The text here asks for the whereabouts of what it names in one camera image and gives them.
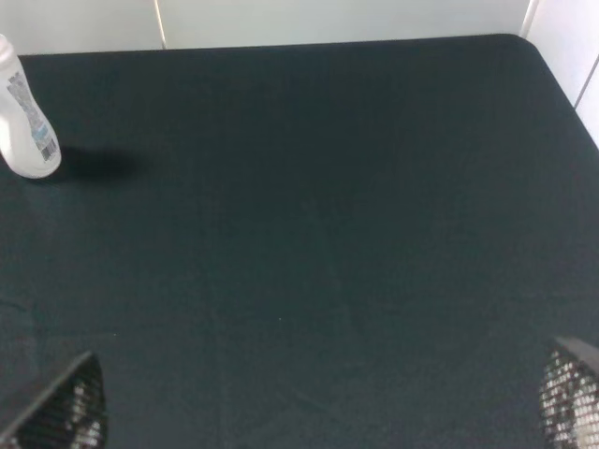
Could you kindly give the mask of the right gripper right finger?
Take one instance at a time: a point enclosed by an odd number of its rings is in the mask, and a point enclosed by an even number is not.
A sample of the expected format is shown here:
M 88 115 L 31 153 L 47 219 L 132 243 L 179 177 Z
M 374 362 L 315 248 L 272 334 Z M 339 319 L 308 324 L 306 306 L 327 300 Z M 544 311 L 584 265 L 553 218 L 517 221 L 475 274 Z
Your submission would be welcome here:
M 572 337 L 557 337 L 539 390 L 546 448 L 598 446 L 598 349 Z

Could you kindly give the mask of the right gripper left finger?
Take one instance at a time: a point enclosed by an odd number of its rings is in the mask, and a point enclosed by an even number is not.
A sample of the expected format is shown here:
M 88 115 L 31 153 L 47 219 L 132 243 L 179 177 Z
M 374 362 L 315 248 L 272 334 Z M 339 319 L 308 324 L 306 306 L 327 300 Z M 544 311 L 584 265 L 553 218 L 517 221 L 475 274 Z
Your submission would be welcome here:
M 100 361 L 84 352 L 1 400 L 3 448 L 104 448 L 109 414 Z

